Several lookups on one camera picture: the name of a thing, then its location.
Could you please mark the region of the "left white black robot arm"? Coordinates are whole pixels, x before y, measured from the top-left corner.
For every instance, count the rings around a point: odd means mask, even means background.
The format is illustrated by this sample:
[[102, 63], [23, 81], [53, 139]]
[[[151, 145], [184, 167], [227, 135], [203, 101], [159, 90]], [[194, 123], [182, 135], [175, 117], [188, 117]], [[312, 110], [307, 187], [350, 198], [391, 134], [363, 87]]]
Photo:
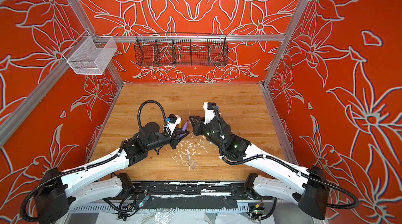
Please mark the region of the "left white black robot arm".
[[52, 224], [78, 205], [108, 200], [119, 194], [130, 195], [134, 186], [127, 174], [119, 174], [105, 182], [100, 179], [142, 161], [151, 150], [159, 152], [165, 145], [175, 149], [188, 135], [189, 131], [176, 127], [168, 127], [160, 133], [159, 125], [149, 122], [106, 156], [62, 172], [51, 169], [23, 200], [20, 216], [27, 222]]

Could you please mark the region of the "purple marker pen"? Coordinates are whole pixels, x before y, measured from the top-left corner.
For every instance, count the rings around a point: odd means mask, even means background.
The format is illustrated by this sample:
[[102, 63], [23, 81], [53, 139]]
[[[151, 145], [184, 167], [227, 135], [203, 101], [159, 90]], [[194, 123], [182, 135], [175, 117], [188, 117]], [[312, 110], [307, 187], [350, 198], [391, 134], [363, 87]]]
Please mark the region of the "purple marker pen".
[[186, 131], [186, 130], [187, 130], [187, 127], [188, 127], [188, 121], [186, 121], [186, 123], [183, 125], [182, 130], [183, 130], [183, 131]]

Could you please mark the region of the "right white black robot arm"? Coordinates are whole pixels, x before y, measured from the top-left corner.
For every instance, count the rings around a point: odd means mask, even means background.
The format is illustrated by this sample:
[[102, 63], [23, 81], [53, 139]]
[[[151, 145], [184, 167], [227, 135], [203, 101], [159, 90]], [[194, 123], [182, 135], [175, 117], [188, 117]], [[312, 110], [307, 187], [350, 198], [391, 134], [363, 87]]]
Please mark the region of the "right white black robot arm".
[[219, 149], [219, 157], [228, 165], [254, 167], [283, 183], [274, 185], [260, 175], [250, 174], [246, 187], [260, 196], [271, 196], [296, 204], [307, 215], [324, 220], [327, 208], [354, 209], [360, 203], [350, 191], [328, 182], [322, 169], [306, 168], [277, 158], [250, 141], [232, 133], [222, 117], [205, 119], [190, 116], [196, 136], [204, 136]]

